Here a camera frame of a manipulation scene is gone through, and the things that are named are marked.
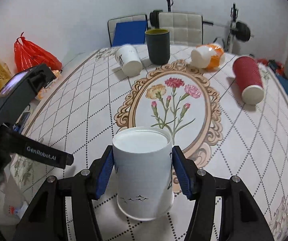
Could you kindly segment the white paper cup with birds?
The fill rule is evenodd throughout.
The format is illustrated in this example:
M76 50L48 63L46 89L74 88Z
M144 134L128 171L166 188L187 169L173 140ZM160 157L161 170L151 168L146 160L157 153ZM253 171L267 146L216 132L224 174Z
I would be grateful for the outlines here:
M152 221L173 205L172 140L168 132L153 127L133 127L113 140L117 178L117 205L138 221Z

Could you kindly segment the white paper cup lying left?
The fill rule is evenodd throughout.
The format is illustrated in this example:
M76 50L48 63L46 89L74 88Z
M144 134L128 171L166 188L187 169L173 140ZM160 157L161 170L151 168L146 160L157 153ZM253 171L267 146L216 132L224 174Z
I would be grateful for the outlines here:
M115 60L119 63L123 73L134 77L141 73L143 65L136 48L132 45L123 45L115 52Z

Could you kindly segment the red ribbed paper cup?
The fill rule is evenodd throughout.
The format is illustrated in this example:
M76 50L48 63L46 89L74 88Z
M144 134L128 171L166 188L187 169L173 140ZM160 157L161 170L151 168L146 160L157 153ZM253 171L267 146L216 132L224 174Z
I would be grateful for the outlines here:
M258 63L250 56L238 57L232 66L235 81L245 104L256 105L265 96Z

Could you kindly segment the orange and white paper cup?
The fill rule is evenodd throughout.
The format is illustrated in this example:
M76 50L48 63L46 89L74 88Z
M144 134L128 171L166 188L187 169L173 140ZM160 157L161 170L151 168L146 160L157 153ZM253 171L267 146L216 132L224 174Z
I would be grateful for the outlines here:
M224 61L224 49L217 43L197 46L191 52L191 65L198 69L218 68Z

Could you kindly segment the dark green cup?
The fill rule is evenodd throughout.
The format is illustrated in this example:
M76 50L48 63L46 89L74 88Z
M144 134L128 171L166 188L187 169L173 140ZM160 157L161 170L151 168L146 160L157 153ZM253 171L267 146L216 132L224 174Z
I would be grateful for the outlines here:
M155 65L167 64L171 54L169 30L149 29L145 35L150 61Z

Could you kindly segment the red plastic bag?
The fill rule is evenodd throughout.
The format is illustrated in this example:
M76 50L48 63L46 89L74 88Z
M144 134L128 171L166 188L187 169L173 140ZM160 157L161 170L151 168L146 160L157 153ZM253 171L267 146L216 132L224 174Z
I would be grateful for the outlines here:
M61 70L62 63L50 52L27 40L21 33L13 45L17 72L22 72L40 64L46 64L51 70Z

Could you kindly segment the floral diamond-pattern tablecloth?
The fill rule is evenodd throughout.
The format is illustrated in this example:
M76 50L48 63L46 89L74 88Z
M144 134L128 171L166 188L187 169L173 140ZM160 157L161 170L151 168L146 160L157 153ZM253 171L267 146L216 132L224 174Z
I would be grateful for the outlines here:
M136 49L143 64L138 76L125 76L115 50L104 48L65 70L45 95L24 133L71 153L74 163L62 170L16 157L10 171L25 199L32 200L48 176L62 179L89 167L120 130L157 127L211 175L241 177L274 239L287 239L288 96L277 75L259 65L265 98L250 106L234 79L234 55L199 72L190 67L190 47L172 46L163 67L150 62L145 45Z

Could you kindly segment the chair with blue cushion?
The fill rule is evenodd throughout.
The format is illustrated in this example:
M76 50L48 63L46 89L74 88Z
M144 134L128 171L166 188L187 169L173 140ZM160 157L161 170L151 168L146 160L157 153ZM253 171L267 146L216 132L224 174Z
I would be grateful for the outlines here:
M107 22L107 30L111 47L145 44L148 18L146 14L112 18Z

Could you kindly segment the white barbell rack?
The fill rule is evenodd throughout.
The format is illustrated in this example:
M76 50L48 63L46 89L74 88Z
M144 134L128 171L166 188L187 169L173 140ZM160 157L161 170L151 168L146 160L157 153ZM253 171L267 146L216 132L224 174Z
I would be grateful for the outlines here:
M174 4L173 0L166 0L166 1L167 1L167 11L172 12L171 8ZM205 20L203 20L203 17L202 17L202 26L203 25L217 26L217 27L222 27L224 29L229 30L226 42L225 41L223 42L224 43L224 49L229 53L232 53L233 42L235 40L235 33L237 32L237 30L236 30L237 16L238 16L238 9L236 7L236 4L233 3L232 7L231 7L231 11L230 11L230 23L228 26L220 24L220 23L214 23L212 21L205 21Z

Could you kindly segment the barbell with black plates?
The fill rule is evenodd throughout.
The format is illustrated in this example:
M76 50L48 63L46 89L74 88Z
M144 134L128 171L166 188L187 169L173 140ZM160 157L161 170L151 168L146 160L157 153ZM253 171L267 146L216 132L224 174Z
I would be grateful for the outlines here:
M159 14L162 13L163 10L153 10L149 14L149 20L153 27L159 27ZM250 40L251 37L254 35L251 34L250 28L243 22L237 21L236 22L236 30L235 38L241 42L247 42Z

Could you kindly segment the white quilted chair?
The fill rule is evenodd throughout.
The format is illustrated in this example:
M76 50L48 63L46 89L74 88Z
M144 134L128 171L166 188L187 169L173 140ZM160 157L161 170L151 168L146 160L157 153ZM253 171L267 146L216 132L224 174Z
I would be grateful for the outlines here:
M169 31L171 45L198 46L203 43L203 17L184 12L161 12L159 27Z

